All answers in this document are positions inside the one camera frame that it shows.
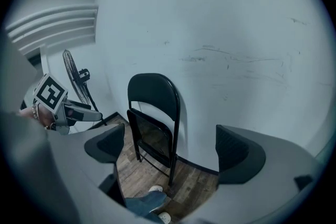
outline curved white wall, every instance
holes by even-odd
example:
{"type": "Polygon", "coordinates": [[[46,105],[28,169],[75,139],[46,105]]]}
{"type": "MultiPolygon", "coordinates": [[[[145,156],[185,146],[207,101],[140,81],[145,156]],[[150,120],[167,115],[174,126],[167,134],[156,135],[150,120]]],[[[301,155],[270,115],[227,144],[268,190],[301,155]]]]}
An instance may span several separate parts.
{"type": "Polygon", "coordinates": [[[96,3],[96,43],[119,112],[127,117],[134,74],[169,77],[183,99],[183,158],[218,170],[216,124],[281,137],[313,155],[331,137],[335,33],[320,0],[96,3]]]}

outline scuff mark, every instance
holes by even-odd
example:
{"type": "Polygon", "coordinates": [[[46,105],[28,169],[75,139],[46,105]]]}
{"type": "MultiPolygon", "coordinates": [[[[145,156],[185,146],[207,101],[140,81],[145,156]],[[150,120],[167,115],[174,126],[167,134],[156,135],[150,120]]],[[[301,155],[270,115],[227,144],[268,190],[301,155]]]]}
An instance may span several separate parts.
{"type": "Polygon", "coordinates": [[[251,60],[251,61],[246,61],[246,62],[277,61],[277,60],[280,60],[280,59],[277,59],[277,58],[267,58],[267,59],[251,60]]]}
{"type": "Polygon", "coordinates": [[[212,45],[203,45],[203,48],[215,48],[215,46],[212,46],[212,45]]]}
{"type": "Polygon", "coordinates": [[[229,54],[228,52],[225,52],[225,51],[222,51],[222,50],[216,50],[216,49],[210,49],[210,48],[202,48],[202,49],[197,49],[197,50],[194,50],[194,51],[198,51],[198,50],[211,50],[211,51],[221,52],[223,54],[229,54]]]}
{"type": "Polygon", "coordinates": [[[291,17],[288,17],[289,19],[291,19],[292,21],[293,21],[293,23],[300,23],[300,24],[302,24],[302,25],[307,25],[308,23],[305,23],[305,22],[302,22],[302,21],[300,21],[300,20],[297,20],[297,19],[295,19],[295,18],[291,18],[291,17]]]}
{"type": "Polygon", "coordinates": [[[187,62],[197,62],[197,61],[203,61],[205,62],[205,57],[186,57],[180,59],[181,61],[187,61],[187,62]]]}
{"type": "Polygon", "coordinates": [[[331,83],[318,82],[319,85],[331,87],[331,83]]]}
{"type": "Polygon", "coordinates": [[[196,49],[194,51],[209,50],[209,51],[214,51],[214,52],[220,52],[222,54],[229,55],[231,61],[237,61],[239,63],[252,63],[252,62],[261,62],[261,61],[281,61],[281,59],[279,59],[279,58],[260,58],[260,57],[258,58],[258,57],[250,57],[250,56],[241,56],[241,55],[231,54],[229,52],[222,51],[220,49],[210,48],[210,46],[211,45],[203,45],[203,48],[196,49]]]}
{"type": "Polygon", "coordinates": [[[269,80],[269,81],[273,81],[273,82],[276,82],[278,84],[281,84],[281,85],[286,85],[283,81],[281,80],[278,80],[278,79],[275,79],[275,78],[272,78],[270,76],[267,76],[267,75],[261,75],[261,74],[256,74],[255,76],[251,76],[251,75],[242,75],[242,76],[237,76],[236,78],[245,78],[245,79],[253,79],[253,80],[269,80]]]}
{"type": "Polygon", "coordinates": [[[292,72],[293,57],[289,53],[287,53],[287,56],[289,56],[289,71],[292,72]]]}
{"type": "Polygon", "coordinates": [[[211,84],[211,86],[217,88],[217,87],[222,87],[222,86],[224,86],[224,84],[211,84]]]}
{"type": "Polygon", "coordinates": [[[275,74],[277,74],[279,77],[283,78],[284,74],[279,74],[278,72],[275,72],[275,74]]]}

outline white sneaker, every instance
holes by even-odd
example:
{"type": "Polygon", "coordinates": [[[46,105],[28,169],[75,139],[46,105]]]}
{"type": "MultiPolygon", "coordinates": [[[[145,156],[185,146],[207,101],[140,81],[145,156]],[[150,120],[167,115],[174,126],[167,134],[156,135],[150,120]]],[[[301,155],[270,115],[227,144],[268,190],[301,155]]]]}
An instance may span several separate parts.
{"type": "Polygon", "coordinates": [[[168,224],[172,220],[167,212],[159,214],[158,217],[163,221],[164,224],[168,224]]]}
{"type": "Polygon", "coordinates": [[[159,185],[155,185],[155,186],[151,187],[148,192],[150,192],[150,191],[159,191],[159,192],[162,192],[163,191],[163,187],[161,187],[159,185]]]}

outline black folding chair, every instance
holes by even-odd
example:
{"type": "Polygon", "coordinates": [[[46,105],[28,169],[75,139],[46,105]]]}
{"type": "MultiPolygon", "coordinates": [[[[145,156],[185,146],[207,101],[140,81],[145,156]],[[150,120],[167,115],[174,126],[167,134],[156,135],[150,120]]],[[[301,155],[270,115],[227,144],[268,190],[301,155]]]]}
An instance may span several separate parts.
{"type": "Polygon", "coordinates": [[[143,73],[133,76],[128,84],[129,110],[127,116],[131,125],[135,154],[141,162],[141,157],[155,169],[169,178],[171,186],[177,161],[176,147],[180,125],[180,98],[174,84],[166,76],[157,73],[143,73]],[[132,101],[150,104],[165,114],[174,122],[174,135],[162,122],[134,108],[132,101]],[[155,160],[170,169],[170,174],[158,169],[139,151],[141,147],[155,160]]]}

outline jeans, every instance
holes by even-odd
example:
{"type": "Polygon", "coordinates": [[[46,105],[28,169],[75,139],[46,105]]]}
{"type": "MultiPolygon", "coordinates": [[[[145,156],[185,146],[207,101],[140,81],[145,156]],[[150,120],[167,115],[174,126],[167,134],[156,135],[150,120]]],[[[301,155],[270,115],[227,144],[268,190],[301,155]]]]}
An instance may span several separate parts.
{"type": "Polygon", "coordinates": [[[150,213],[150,211],[162,206],[166,196],[165,193],[157,190],[150,191],[146,196],[140,198],[126,198],[126,207],[139,217],[162,224],[162,220],[156,214],[150,213]]]}

